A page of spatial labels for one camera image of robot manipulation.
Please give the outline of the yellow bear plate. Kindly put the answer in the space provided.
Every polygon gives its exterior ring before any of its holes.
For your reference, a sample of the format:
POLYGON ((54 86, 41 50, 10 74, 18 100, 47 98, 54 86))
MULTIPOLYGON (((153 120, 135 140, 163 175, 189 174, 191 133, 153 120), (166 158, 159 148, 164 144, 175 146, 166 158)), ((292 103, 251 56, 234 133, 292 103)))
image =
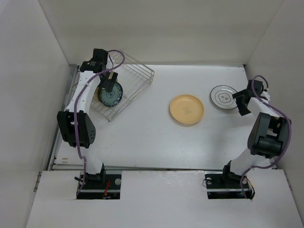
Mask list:
POLYGON ((193 95, 178 95, 173 98, 169 111, 171 116, 182 124, 196 124, 204 115, 203 103, 193 95))

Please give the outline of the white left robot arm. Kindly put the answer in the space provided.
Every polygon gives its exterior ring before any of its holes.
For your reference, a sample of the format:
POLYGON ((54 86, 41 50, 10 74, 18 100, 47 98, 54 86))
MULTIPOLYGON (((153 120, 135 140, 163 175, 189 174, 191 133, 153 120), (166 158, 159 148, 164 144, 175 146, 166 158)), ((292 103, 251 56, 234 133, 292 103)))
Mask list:
POLYGON ((119 50, 95 48, 90 60, 84 61, 79 69, 79 81, 74 95, 64 111, 57 113, 57 122, 63 141, 77 149, 78 157, 84 163, 83 177, 78 181, 86 184, 89 173, 86 171, 87 158, 81 148, 88 149, 95 141, 95 126, 89 117, 89 109, 95 90, 100 87, 109 92, 116 77, 109 76, 125 61, 124 54, 119 50))

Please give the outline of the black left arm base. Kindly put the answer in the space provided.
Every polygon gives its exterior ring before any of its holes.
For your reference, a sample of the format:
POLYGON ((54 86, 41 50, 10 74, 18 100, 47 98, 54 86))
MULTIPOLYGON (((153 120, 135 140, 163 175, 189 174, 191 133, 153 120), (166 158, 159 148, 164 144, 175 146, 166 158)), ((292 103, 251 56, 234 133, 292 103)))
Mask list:
POLYGON ((76 190, 77 200, 119 200, 121 194, 122 174, 110 173, 103 177, 103 180, 91 180, 86 176, 85 184, 81 188, 83 174, 74 177, 78 181, 76 190))

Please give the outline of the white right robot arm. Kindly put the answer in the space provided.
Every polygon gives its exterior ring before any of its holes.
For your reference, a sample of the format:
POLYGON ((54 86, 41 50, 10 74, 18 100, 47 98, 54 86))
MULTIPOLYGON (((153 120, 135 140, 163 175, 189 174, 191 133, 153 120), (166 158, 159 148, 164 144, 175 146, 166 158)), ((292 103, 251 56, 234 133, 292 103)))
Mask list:
POLYGON ((246 89, 233 94, 241 116, 253 114, 256 121, 247 140, 247 148, 228 162, 220 175, 225 187, 242 183, 245 175, 254 168, 261 169, 265 159, 282 158, 291 141, 290 119, 268 102, 268 82, 256 78, 249 80, 246 89))

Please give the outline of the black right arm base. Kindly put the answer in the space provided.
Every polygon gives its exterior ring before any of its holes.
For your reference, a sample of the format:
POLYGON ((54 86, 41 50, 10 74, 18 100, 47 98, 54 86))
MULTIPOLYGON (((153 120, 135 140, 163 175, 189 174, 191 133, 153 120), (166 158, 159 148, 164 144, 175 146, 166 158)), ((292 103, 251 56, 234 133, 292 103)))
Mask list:
POLYGON ((222 180, 222 174, 207 172, 202 182, 207 189, 209 200, 223 199, 253 199, 255 196, 254 187, 248 182, 243 183, 243 189, 239 182, 226 183, 222 180))

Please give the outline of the blue patterned plate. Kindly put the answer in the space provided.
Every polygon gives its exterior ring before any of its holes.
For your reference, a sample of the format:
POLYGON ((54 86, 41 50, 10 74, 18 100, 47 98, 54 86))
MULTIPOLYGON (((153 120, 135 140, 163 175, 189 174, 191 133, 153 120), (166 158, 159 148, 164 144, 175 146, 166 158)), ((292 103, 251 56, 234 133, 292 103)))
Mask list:
POLYGON ((99 88, 97 94, 101 103, 107 107, 114 107, 120 103, 124 92, 122 86, 118 82, 115 82, 111 92, 99 88))

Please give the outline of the white plate black rim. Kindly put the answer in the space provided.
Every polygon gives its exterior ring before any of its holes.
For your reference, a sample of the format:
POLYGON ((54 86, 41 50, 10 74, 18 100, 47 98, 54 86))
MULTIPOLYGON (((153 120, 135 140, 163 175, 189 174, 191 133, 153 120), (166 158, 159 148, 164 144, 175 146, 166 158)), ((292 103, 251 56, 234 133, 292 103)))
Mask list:
POLYGON ((233 94, 237 91, 228 85, 218 85, 210 92, 212 103, 223 110, 233 110, 237 108, 237 103, 233 98, 233 94))

